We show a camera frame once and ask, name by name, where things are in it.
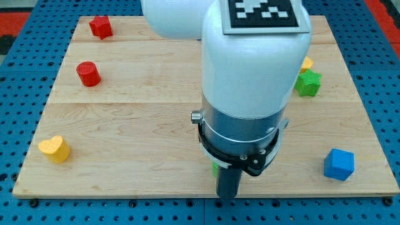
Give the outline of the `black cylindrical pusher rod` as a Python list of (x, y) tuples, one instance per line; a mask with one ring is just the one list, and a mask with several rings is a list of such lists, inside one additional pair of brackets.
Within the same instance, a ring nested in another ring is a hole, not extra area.
[(216, 193), (220, 199), (234, 199), (238, 193), (241, 180), (241, 169), (218, 167)]

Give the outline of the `yellow block behind arm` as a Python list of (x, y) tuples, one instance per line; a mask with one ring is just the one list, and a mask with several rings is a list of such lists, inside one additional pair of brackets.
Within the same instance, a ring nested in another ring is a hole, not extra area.
[(300, 73), (306, 72), (308, 69), (311, 69), (314, 64), (314, 61), (309, 57), (306, 56), (301, 66)]

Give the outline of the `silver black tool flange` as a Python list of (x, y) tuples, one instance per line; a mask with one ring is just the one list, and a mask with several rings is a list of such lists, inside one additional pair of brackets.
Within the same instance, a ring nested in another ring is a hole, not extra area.
[(261, 118), (239, 118), (216, 109), (203, 96), (197, 125), (206, 155), (224, 169), (241, 169), (260, 175), (274, 160), (289, 120), (283, 110)]

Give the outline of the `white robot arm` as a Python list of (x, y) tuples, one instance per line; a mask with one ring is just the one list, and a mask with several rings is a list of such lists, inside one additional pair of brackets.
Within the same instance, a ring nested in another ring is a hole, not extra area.
[(217, 164), (216, 193), (232, 199), (241, 174), (273, 161), (283, 112), (308, 52), (312, 26), (301, 1), (141, 1), (150, 28), (202, 46), (202, 103), (193, 111), (201, 148)]

